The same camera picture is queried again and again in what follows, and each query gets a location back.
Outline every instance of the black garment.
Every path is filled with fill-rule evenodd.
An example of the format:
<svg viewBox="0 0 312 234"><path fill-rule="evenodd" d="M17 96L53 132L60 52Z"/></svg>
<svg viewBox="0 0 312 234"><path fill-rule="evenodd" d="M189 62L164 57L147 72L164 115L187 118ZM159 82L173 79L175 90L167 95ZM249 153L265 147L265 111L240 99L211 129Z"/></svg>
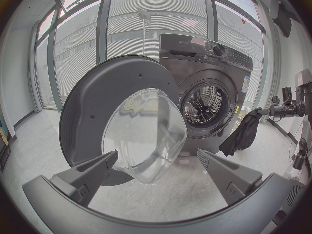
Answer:
<svg viewBox="0 0 312 234"><path fill-rule="evenodd" d="M248 113L238 128L219 146L225 156L234 155L237 149L243 150L252 145L262 116L257 113L260 109L262 108L258 107Z"/></svg>

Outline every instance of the washing machine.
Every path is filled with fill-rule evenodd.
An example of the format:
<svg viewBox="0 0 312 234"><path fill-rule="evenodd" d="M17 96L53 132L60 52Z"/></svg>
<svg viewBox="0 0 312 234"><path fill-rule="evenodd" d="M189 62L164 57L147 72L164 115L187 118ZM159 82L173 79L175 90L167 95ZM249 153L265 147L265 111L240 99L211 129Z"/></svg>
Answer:
<svg viewBox="0 0 312 234"><path fill-rule="evenodd" d="M218 153L244 103L252 58L217 42L162 33L159 62L174 77L188 130L180 156L196 156L198 148Z"/></svg>

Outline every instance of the stainless steel drum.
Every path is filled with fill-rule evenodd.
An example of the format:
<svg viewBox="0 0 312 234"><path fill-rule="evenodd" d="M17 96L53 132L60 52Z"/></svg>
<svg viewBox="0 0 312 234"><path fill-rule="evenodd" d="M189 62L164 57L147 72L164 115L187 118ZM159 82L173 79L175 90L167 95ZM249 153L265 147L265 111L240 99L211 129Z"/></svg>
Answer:
<svg viewBox="0 0 312 234"><path fill-rule="evenodd" d="M211 121L219 112L221 93L214 86L207 86L193 93L184 108L185 119L192 124Z"/></svg>

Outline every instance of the building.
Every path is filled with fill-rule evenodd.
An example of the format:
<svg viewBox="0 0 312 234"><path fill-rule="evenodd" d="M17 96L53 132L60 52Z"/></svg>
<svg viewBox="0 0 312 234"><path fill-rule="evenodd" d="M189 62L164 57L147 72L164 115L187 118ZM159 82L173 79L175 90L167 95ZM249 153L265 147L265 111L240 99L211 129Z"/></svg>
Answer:
<svg viewBox="0 0 312 234"><path fill-rule="evenodd" d="M205 0L112 0L108 18L108 58L125 54L142 54L143 22L137 16L137 7L151 14L151 26L147 24L145 26L144 55L148 57L158 60L160 33L207 38ZM261 77L262 34L231 10L218 4L216 8L219 42L253 59L254 71L242 108L243 111L250 111ZM78 80L96 65L95 38L98 10L99 2L96 2L89 8L78 11L57 27L54 61L57 85L63 102ZM37 49L37 75L42 72L45 77L48 75L44 57L46 41L47 39ZM43 80L43 86L49 86L49 83ZM43 90L47 100L53 100L51 89L47 87Z"/></svg>

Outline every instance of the gray floor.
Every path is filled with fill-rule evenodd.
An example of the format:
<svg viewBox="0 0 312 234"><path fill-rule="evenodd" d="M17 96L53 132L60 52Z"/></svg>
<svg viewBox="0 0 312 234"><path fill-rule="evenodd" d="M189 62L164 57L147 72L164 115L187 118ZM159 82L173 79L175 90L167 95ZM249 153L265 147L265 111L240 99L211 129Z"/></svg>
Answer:
<svg viewBox="0 0 312 234"><path fill-rule="evenodd" d="M58 139L60 114L43 110L24 120L15 130L17 140L0 180L22 213L42 233L51 233L27 201L22 184L42 174L68 169ZM283 175L293 154L291 141L275 127L260 123L253 145L237 151L229 160L263 173ZM154 184L131 181L114 187L101 187L89 207L104 214L138 221L183 220L212 213L227 204L196 157L178 158L168 172ZM263 231L269 233L275 225Z"/></svg>

